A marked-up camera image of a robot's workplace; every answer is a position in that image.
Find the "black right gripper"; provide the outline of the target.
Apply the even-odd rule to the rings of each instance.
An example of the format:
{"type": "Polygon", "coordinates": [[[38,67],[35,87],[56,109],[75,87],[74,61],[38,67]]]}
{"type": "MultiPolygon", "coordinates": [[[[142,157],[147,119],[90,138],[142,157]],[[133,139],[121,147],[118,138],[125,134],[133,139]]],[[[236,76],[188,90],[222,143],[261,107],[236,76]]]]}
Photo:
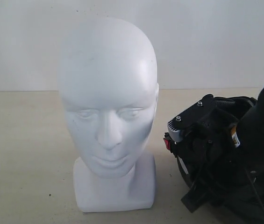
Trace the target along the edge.
{"type": "Polygon", "coordinates": [[[215,108],[183,132],[180,172],[190,188],[184,205],[224,204],[246,193],[243,154],[235,138],[246,97],[215,97],[215,108]]]}

